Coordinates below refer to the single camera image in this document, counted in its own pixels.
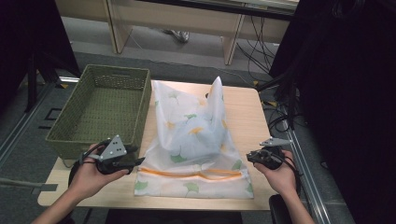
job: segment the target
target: floor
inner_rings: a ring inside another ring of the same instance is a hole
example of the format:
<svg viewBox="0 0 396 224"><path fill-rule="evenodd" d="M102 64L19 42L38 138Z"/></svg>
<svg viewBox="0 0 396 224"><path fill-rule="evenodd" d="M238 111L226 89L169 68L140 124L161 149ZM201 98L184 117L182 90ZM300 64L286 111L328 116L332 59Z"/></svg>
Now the floor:
<svg viewBox="0 0 396 224"><path fill-rule="evenodd" d="M167 35L160 29L153 29L147 27L134 27L131 36L124 48L122 54L114 54L112 51L110 33L108 26L104 22L98 21L84 21L71 18L63 18L64 27L71 41L74 52L90 53L104 56L111 56L116 58L133 58L150 60L156 63L171 63L171 64L188 64L189 66L211 67L221 71L249 71L250 78L243 78L249 86L254 83L250 80L259 80L264 82L270 80L271 77L264 74L259 66L248 60L242 50L236 49L231 65L225 65L223 59L223 49L221 45L221 37L213 35L190 34L189 42L186 44L179 43L172 35ZM243 50L250 54L252 46L256 41L247 42L244 39L239 39L238 44ZM266 43L266 47L271 53L276 54L278 44ZM252 52L252 56L259 61L264 61L262 54L258 51ZM260 97L264 101L272 101L272 93L274 90L262 92ZM273 113L274 110L270 105L264 105L267 122L278 116ZM17 119L9 121L8 123L15 123ZM304 124L304 118L296 120L296 132L301 139L300 145L304 150L306 160L312 171L312 175L316 181L318 191L323 198L328 216L331 223L354 223L353 218L348 213L347 206L337 190L336 184L332 180L329 171L320 165L320 153L312 139L309 128ZM0 129L0 134L5 136L9 129ZM275 131L277 137L286 136ZM86 210L78 211L76 213L77 223L81 223L86 215ZM88 223L103 223L105 209L94 209ZM244 212L244 223L259 224L271 223L269 212Z"/></svg>

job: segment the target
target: person's left hand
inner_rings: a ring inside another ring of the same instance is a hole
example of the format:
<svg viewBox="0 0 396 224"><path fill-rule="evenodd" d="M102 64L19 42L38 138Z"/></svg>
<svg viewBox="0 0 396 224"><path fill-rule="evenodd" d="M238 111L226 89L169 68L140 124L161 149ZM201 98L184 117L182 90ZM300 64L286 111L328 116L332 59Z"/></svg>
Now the person's left hand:
<svg viewBox="0 0 396 224"><path fill-rule="evenodd" d="M84 163L79 166L68 190L73 192L78 200L82 201L95 195L108 183L120 179L128 173L128 170L120 170L111 175L103 175L97 170L94 159L87 158L84 160Z"/></svg>

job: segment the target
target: translucent plastic bag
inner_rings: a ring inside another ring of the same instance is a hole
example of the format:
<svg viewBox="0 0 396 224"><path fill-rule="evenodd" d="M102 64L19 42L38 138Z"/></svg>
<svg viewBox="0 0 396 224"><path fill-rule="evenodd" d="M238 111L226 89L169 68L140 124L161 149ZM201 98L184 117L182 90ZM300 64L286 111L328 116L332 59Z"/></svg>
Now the translucent plastic bag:
<svg viewBox="0 0 396 224"><path fill-rule="evenodd" d="M227 127L221 80L207 99L153 82L158 136L139 166L135 195L253 198Z"/></svg>

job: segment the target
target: person's right arm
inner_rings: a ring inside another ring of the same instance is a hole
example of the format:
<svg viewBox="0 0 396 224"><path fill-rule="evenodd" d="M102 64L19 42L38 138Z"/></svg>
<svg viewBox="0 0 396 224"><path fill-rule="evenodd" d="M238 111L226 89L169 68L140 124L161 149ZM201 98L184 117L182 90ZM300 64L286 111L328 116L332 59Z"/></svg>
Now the person's right arm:
<svg viewBox="0 0 396 224"><path fill-rule="evenodd" d="M285 157L292 159L291 152L283 150L283 153L285 154ZM271 185L271 188L282 196L283 201L285 201L285 204L288 207L291 221L294 224L315 223L306 211L303 203L300 201L296 191L294 172L287 164L282 163L282 165L276 170L270 170L257 162L254 163L254 167L265 175L268 183Z"/></svg>

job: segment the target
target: orange stripe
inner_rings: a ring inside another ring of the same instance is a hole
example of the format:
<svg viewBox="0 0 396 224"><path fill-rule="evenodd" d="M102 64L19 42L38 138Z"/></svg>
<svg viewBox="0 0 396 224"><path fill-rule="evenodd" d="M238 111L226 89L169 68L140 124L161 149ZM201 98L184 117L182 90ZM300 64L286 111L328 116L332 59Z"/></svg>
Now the orange stripe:
<svg viewBox="0 0 396 224"><path fill-rule="evenodd" d="M140 171L143 173L148 173L152 175L163 175L167 177L175 177L175 178L186 178L186 177L194 177L194 176L199 176L204 179L208 180L224 180L224 179L231 179L235 177L242 176L241 173L239 172L234 172L234 171L227 171L227 170L218 170L218 169L211 169L207 170L209 173L214 173L214 174L223 174L223 175L229 175L229 176L224 176L220 178L212 178L208 175L204 175L201 172L193 173L193 174L174 174L174 173L169 173L169 172L163 172L163 171L156 171L156 170L150 170L147 168L140 168Z"/></svg>

